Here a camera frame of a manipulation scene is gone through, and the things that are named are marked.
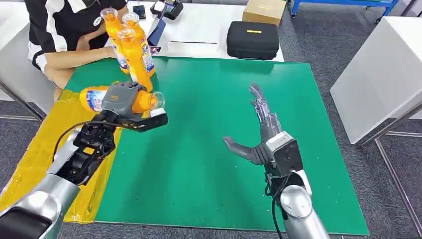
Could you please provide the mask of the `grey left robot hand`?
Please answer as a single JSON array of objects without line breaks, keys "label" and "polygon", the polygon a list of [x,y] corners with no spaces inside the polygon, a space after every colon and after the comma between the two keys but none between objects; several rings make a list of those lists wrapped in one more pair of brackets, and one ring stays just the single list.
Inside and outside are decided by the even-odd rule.
[{"label": "grey left robot hand", "polygon": [[135,113],[132,106],[138,94],[145,89],[137,82],[113,83],[102,100],[102,110],[113,112],[123,120],[141,121],[143,113]]}]

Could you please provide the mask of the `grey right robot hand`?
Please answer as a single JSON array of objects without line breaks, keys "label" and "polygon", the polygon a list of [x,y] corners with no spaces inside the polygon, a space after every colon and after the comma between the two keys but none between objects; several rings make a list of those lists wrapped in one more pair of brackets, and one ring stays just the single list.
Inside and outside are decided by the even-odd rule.
[{"label": "grey right robot hand", "polygon": [[267,100],[263,96],[260,87],[252,83],[248,90],[255,98],[250,102],[255,108],[259,121],[261,142],[255,147],[247,147],[234,142],[229,136],[223,137],[223,141],[227,148],[237,156],[248,160],[254,165],[265,165],[270,163],[273,158],[273,153],[266,147],[266,142],[282,130],[276,114],[270,112]]}]

